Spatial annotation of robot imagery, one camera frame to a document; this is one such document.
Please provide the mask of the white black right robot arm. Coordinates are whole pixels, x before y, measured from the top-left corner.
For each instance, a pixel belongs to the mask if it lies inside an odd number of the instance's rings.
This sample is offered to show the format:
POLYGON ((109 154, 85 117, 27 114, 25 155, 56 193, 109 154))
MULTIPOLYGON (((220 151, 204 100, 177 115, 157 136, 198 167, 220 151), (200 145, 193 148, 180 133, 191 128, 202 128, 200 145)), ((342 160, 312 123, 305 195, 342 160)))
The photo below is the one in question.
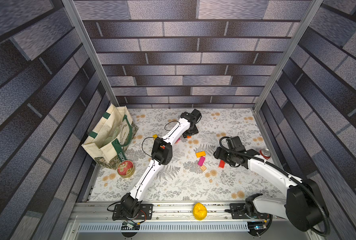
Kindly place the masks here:
POLYGON ((247 150, 239 137, 223 137, 213 156, 231 167, 244 167, 279 189, 284 197, 265 197, 262 193, 253 194, 245 199, 241 207, 227 210, 234 219, 248 217, 272 221, 280 217, 302 232, 313 231, 326 237, 331 232, 329 212, 318 184, 311 179, 294 176, 269 161, 269 149, 257 152, 247 150))

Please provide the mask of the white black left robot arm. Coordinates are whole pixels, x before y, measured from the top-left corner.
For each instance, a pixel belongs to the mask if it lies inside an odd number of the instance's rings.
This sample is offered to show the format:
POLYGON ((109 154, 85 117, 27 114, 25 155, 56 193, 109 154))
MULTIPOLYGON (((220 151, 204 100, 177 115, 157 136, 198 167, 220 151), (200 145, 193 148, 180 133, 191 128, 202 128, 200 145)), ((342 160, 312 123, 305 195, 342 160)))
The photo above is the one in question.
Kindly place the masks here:
POLYGON ((124 195, 120 201, 122 214, 125 217, 135 218, 137 216, 140 205, 153 179, 172 160, 173 145, 180 137, 186 138, 196 135, 198 133, 196 124, 200 119, 201 113, 197 109, 194 109, 190 113, 184 112, 180 115, 175 126, 166 135, 154 139, 150 155, 151 160, 147 169, 130 192, 124 195))

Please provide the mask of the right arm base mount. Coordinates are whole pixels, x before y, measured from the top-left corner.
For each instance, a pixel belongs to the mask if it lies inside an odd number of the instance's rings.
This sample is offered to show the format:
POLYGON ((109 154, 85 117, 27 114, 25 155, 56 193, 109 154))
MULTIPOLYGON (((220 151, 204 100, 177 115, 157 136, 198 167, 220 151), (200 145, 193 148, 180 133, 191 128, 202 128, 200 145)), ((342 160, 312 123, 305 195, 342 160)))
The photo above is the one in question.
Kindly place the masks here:
POLYGON ((231 203, 229 210, 234 220, 268 220, 269 214, 249 213, 244 203, 231 203))

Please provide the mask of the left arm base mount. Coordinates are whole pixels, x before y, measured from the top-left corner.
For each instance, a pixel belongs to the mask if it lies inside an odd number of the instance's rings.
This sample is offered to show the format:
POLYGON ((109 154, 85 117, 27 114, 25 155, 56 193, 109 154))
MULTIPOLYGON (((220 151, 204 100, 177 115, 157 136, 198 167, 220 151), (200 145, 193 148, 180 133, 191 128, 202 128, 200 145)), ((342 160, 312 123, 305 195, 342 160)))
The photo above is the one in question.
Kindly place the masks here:
POLYGON ((153 204, 140 204, 126 211, 122 204, 116 204, 113 209, 112 220, 151 220, 153 216, 153 204))

